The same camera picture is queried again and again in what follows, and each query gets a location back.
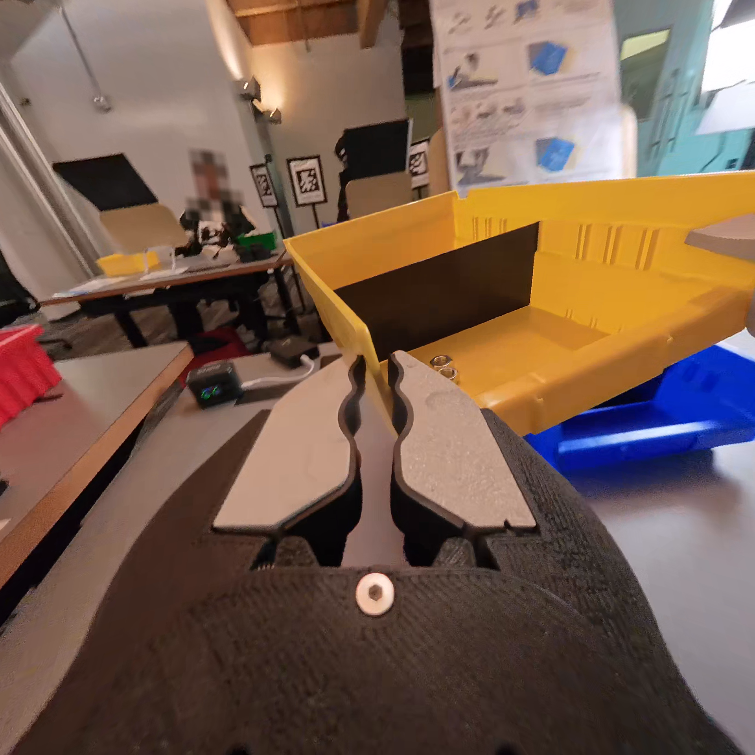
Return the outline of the wall lamp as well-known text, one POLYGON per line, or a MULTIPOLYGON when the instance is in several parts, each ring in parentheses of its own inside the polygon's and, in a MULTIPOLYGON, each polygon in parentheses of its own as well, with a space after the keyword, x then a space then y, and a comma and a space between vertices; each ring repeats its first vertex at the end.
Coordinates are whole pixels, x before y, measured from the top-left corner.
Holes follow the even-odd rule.
POLYGON ((238 99, 250 110, 255 121, 272 125, 281 125, 282 111, 279 107, 265 104, 262 98, 262 90, 259 81, 250 78, 237 79, 234 82, 238 99))

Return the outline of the black flat panel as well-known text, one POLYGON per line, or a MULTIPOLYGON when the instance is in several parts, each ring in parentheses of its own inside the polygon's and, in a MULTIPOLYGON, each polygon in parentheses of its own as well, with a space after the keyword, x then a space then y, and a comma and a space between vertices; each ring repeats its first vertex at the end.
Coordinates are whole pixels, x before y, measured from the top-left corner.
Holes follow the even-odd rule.
POLYGON ((406 173, 412 125, 411 118, 401 118, 344 129, 341 143, 349 180, 406 173))
POLYGON ((124 153, 55 162, 52 169, 100 213, 158 203, 124 153))

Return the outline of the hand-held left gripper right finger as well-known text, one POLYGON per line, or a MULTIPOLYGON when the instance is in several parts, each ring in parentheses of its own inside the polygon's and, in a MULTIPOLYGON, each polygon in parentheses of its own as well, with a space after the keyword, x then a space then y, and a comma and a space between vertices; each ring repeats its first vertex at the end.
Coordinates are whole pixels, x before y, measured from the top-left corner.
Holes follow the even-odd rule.
POLYGON ((531 534, 538 524, 477 403, 404 351, 390 355, 390 512, 408 561, 434 561, 445 542, 473 554, 489 535, 531 534))

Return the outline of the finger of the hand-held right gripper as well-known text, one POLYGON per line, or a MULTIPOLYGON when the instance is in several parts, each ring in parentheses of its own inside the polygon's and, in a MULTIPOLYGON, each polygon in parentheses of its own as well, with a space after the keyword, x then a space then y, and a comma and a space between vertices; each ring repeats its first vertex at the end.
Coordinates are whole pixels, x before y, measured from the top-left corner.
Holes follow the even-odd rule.
POLYGON ((754 260, 754 213, 690 230, 685 243, 726 257, 754 260))

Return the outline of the wooden board stand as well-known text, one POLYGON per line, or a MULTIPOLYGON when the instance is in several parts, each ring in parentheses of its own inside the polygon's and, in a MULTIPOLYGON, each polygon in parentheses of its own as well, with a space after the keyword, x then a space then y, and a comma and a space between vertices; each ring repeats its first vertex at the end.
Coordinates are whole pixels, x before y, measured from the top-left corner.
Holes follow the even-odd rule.
POLYGON ((118 249, 127 254, 158 247, 181 248, 187 243, 186 232, 174 213, 160 203, 100 212, 99 221, 118 249))
POLYGON ((355 179, 346 184, 345 197, 350 220, 410 204, 411 175, 396 172, 355 179))

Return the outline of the blue plastic bin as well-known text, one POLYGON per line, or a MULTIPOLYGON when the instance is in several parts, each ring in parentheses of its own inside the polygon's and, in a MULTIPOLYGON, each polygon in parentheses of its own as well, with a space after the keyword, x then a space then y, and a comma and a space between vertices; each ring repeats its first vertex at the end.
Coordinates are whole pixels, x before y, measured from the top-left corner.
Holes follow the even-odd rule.
POLYGON ((565 476, 750 442, 754 360, 714 345, 525 441, 565 476))

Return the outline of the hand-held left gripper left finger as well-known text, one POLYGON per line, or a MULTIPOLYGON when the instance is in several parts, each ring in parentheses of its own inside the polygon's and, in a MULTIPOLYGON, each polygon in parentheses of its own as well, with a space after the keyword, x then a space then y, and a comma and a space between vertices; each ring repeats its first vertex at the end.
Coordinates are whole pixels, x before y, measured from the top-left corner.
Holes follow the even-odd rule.
POLYGON ((213 521, 225 534, 297 536, 343 555, 362 515, 355 435, 363 357, 345 354, 295 384, 270 410, 213 521))

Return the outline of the black power bank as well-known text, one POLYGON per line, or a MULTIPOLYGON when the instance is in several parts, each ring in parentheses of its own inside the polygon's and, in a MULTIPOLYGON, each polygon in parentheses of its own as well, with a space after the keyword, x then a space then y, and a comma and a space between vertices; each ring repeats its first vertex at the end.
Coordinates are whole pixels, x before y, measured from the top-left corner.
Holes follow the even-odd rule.
POLYGON ((270 341, 267 344, 267 352, 273 361, 288 369, 300 367, 303 357, 311 362, 315 362, 319 358, 317 344, 305 337, 295 335, 270 341))

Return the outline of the red bag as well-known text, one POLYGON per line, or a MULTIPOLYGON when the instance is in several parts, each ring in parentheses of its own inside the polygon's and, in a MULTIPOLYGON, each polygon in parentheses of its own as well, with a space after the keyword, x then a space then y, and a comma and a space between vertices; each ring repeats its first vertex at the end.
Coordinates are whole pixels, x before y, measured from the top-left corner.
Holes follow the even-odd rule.
POLYGON ((215 359, 233 359, 250 354, 238 331, 231 326, 224 326, 213 331, 190 336, 187 340, 194 356, 220 354, 215 359))

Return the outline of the instruction sheet stand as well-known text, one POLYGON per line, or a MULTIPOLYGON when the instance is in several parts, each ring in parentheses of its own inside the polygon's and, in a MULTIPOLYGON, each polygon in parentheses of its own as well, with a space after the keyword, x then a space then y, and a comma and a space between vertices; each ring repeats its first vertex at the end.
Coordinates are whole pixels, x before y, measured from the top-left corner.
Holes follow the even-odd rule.
POLYGON ((429 2, 449 184, 459 196, 633 176, 613 6, 429 2))

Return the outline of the wooden desk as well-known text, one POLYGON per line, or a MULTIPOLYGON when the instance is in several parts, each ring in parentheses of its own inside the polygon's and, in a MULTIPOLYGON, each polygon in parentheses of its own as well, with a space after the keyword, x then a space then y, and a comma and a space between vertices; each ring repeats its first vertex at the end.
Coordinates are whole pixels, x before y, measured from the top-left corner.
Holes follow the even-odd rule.
POLYGON ((1 585, 143 422, 193 358, 186 342, 56 363, 53 398, 1 433, 1 585))
POLYGON ((53 294, 41 299, 41 307, 60 307, 78 304, 86 316, 114 316, 127 342, 134 348, 147 346, 147 341, 132 313, 152 307, 178 302, 196 304, 203 300, 241 301, 254 294, 252 276, 272 274, 278 299, 284 309, 280 319, 289 332, 300 334, 297 312, 291 300, 284 269, 293 260, 286 252, 247 263, 200 264, 197 267, 153 270, 134 276, 116 278, 97 277, 80 284, 79 288, 53 294))

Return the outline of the green object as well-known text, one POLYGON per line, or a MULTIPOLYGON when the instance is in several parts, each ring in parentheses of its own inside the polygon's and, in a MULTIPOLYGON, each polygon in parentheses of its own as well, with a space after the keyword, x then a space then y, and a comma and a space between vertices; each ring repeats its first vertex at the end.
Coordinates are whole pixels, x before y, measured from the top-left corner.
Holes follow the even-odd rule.
POLYGON ((241 263, 256 263, 278 255, 278 238, 275 231, 251 233, 237 237, 234 251, 241 263))

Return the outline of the red plastic bin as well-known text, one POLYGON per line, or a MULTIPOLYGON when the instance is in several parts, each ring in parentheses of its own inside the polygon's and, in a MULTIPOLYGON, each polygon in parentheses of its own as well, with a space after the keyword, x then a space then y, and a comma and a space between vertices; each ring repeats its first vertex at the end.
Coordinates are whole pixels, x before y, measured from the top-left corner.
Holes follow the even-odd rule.
POLYGON ((1 330, 1 427, 63 379, 38 342, 42 334, 39 325, 1 330))

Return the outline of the framed marker sign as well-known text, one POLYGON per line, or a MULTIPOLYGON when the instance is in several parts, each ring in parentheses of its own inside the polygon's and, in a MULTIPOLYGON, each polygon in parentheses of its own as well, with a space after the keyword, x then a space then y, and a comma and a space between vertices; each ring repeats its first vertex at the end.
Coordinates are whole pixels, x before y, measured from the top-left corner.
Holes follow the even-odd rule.
POLYGON ((412 143, 409 147, 408 172, 413 190, 421 190, 429 186, 429 145, 430 138, 425 138, 412 143))
POLYGON ((296 207, 325 204, 328 201, 319 155, 288 158, 286 164, 296 207))
POLYGON ((278 195, 269 170, 269 164, 263 162, 250 165, 249 170, 261 205, 266 209, 277 210, 279 207, 278 195))

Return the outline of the black electronic device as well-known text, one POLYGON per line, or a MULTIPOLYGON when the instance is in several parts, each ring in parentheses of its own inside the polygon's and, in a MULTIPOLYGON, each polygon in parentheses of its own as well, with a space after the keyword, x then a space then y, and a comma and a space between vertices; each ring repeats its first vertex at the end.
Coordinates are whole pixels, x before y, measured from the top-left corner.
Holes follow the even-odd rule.
POLYGON ((189 371, 185 385, 201 410, 236 402, 244 394, 242 382, 230 360, 209 363, 189 371))

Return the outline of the yellow plastic bin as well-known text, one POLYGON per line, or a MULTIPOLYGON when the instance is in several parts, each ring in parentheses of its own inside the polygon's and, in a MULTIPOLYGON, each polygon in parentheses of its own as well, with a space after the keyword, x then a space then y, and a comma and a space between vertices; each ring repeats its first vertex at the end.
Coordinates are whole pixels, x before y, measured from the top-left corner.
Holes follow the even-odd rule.
POLYGON ((107 278, 144 276, 161 268, 158 253, 148 250, 138 254, 115 253, 97 260, 101 273, 107 278))
POLYGON ((753 251, 688 237, 753 220, 753 193, 753 171, 486 187, 285 246, 387 413, 391 354, 447 355, 458 387, 524 436, 747 326, 753 251))

